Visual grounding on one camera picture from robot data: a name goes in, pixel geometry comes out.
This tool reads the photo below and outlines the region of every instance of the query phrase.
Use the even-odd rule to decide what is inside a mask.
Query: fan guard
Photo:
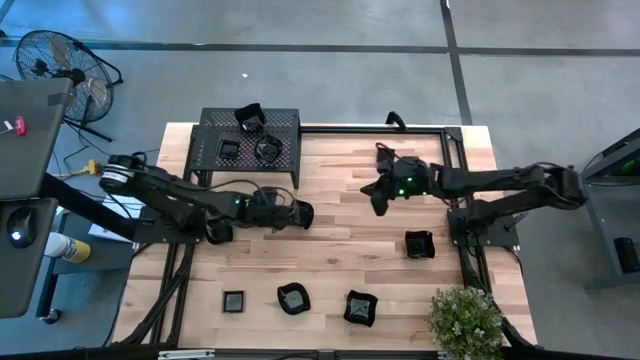
[[[82,42],[59,32],[32,31],[20,39],[14,60],[24,80],[69,78],[73,81],[65,119],[82,124],[105,117],[113,105],[113,85],[120,71]],[[111,81],[104,65],[118,72]]]

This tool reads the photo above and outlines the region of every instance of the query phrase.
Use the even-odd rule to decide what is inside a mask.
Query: butcher block tabletop
[[[158,166],[182,176],[193,125],[167,124]],[[469,170],[495,169],[487,127],[461,128]],[[315,218],[309,230],[288,227],[273,233],[236,228],[231,243],[198,244],[181,348],[439,349],[427,327],[431,298],[436,289],[462,287],[458,253],[449,241],[447,206],[431,196],[412,197],[389,202],[387,214],[375,216],[369,197],[359,189],[378,178],[376,142],[396,149],[399,156],[443,163],[440,140],[434,135],[303,134],[299,190],[294,191],[286,173],[213,174],[214,185],[249,179],[261,186],[285,187],[313,205]],[[224,190],[254,191],[242,184]],[[480,198],[500,196],[485,193]],[[434,259],[406,257],[407,230],[433,233]],[[155,302],[167,249],[154,244],[133,260],[114,341],[129,335]],[[518,263],[502,248],[485,248],[485,253],[497,303],[523,337],[535,343]],[[292,316],[280,308],[276,288],[291,282],[307,289],[311,310]],[[245,295],[244,312],[223,313],[223,291],[239,290]],[[350,290],[378,298],[371,328],[343,319]],[[167,310],[163,338],[169,332],[173,304],[174,300]]]

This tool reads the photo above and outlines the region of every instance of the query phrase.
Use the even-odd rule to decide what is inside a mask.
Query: gray concrete floor
[[[640,3],[632,0],[449,3],[461,46],[640,47]],[[436,0],[15,0],[0,22],[0,29],[16,37],[40,28],[105,41],[446,45]],[[12,48],[0,48],[0,74],[17,78],[12,54]],[[112,144],[95,141],[109,153],[157,148],[166,122],[198,121],[202,107],[254,101],[299,108],[304,122],[378,123],[396,110],[410,123],[460,124],[447,55],[99,54],[125,78],[111,112],[94,126],[116,138]],[[489,126],[501,167],[548,160],[581,168],[638,127],[640,58],[463,56],[461,63],[473,122]],[[58,157],[79,147],[75,133],[63,128]],[[75,157],[72,168],[90,158],[105,160],[91,149]],[[50,170],[57,171],[53,163]],[[95,179],[70,183],[100,193]],[[586,211],[533,211],[518,231],[539,343],[554,350],[640,357],[640,287],[594,295],[583,290],[607,271],[608,261]],[[72,283],[60,286],[56,306],[68,316],[58,324],[47,327],[32,315],[0,321],[0,353],[101,345],[123,277],[79,276],[73,280],[90,285],[81,292]],[[85,299],[101,299],[105,310],[82,306]]]

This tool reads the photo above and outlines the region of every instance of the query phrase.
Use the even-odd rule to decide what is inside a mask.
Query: metal mesh platform
[[[282,154],[268,163],[256,158],[254,148],[261,133],[245,133],[240,129],[231,108],[203,108],[200,125],[194,131],[191,149],[193,171],[288,172],[298,188],[300,172],[300,117],[297,109],[263,109],[264,133],[282,141]],[[240,143],[236,159],[222,159],[218,151],[222,140]]]

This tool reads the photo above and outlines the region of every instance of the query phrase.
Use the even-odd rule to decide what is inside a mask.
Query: green plant
[[[456,360],[501,359],[502,315],[490,295],[476,288],[436,291],[429,329]]]

